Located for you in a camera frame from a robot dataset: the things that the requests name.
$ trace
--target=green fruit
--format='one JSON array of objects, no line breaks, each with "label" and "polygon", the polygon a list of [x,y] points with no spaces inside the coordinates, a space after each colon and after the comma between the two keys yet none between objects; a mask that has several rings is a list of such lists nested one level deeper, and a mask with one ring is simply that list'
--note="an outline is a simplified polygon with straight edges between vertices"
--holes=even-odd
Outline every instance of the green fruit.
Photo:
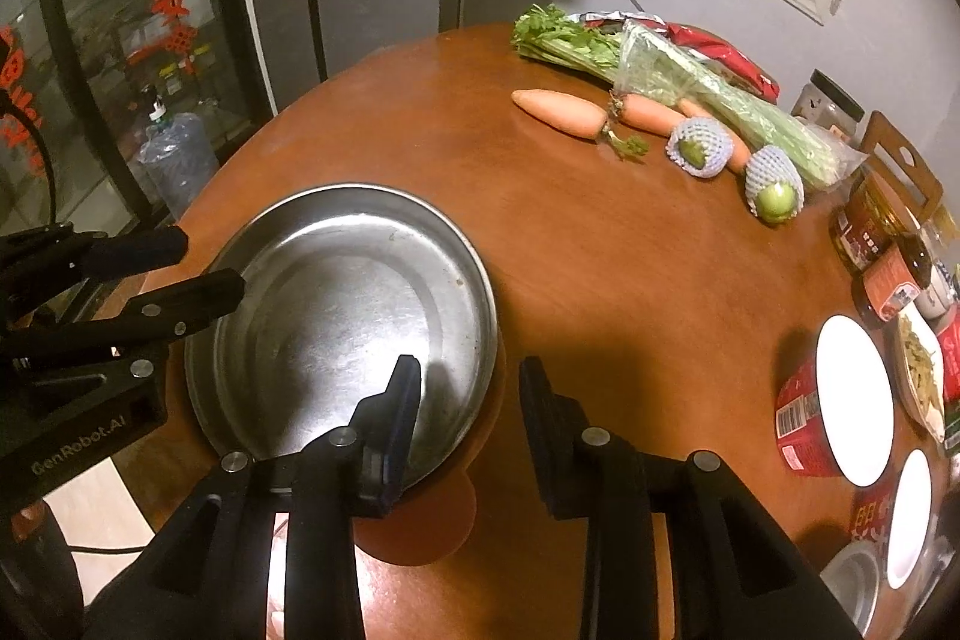
[{"label": "green fruit", "polygon": [[677,143],[677,150],[691,167],[702,169],[707,165],[707,153],[704,152],[704,145],[701,143],[693,139],[681,139]]},{"label": "green fruit", "polygon": [[765,223],[783,223],[797,209],[797,191],[787,183],[772,183],[757,194],[754,205]]}]

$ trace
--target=clear plastic wrap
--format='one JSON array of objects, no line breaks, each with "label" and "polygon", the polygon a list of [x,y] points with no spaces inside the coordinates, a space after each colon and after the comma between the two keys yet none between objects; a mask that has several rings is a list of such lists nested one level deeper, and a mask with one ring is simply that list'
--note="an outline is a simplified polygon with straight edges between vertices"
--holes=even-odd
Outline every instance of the clear plastic wrap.
[{"label": "clear plastic wrap", "polygon": [[776,145],[789,156],[803,181],[818,191],[832,189],[867,156],[829,132],[807,126],[774,104],[728,85],[683,49],[644,25],[627,23],[613,90],[636,92],[666,106],[692,98],[726,122],[754,149]]},{"label": "clear plastic wrap", "polygon": [[192,113],[174,115],[167,128],[141,146],[136,160],[176,220],[219,169],[203,121]]}]

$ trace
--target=stainless steel bowl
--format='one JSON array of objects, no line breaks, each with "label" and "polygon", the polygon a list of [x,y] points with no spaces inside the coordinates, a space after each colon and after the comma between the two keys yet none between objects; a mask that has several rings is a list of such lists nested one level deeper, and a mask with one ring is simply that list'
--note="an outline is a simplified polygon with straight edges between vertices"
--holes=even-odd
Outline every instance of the stainless steel bowl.
[{"label": "stainless steel bowl", "polygon": [[453,452],[496,360],[487,273],[457,227],[416,196],[378,185],[304,191],[253,218],[211,269],[247,294],[191,336],[186,378],[219,453],[294,453],[385,389],[397,356],[424,369],[405,485]]}]

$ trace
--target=white wall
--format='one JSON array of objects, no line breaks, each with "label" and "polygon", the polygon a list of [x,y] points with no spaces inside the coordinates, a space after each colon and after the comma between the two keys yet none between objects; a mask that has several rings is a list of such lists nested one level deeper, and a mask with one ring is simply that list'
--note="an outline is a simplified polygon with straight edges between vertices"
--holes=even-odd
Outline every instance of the white wall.
[{"label": "white wall", "polygon": [[[629,9],[627,0],[554,0],[568,11]],[[960,7],[954,0],[843,0],[818,25],[783,0],[638,0],[666,20],[729,39],[781,86],[789,111],[819,68],[917,145],[960,205]]]}]

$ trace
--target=wooden table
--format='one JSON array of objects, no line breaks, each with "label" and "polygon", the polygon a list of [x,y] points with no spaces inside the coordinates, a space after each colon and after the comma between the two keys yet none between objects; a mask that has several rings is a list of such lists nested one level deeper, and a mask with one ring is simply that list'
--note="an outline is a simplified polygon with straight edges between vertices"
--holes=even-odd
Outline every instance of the wooden table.
[{"label": "wooden table", "polygon": [[[517,365],[530,354],[555,391],[640,450],[720,453],[814,566],[847,542],[853,487],[791,473],[773,423],[776,394],[824,319],[854,314],[850,274],[827,235],[836,199],[814,199],[771,229],[750,215],[731,173],[695,180],[666,159],[662,140],[646,163],[624,163],[539,124],[512,105],[512,90],[605,95],[521,60],[508,39],[504,25],[445,33],[378,52],[309,92],[223,167],[181,220],[188,256],[146,284],[202,272],[264,208],[337,181],[411,191],[477,247],[496,291],[509,384],[470,469],[476,526],[457,554],[427,567],[362,557],[373,640],[576,636],[584,523],[552,521],[536,494],[517,400]],[[155,528],[214,463],[176,378],[169,422],[115,457]],[[934,461],[898,406],[891,468],[918,446]],[[934,472],[939,503],[946,468]],[[661,569],[661,624],[672,637]],[[911,584],[884,589],[870,637],[891,636],[910,593]]]}]

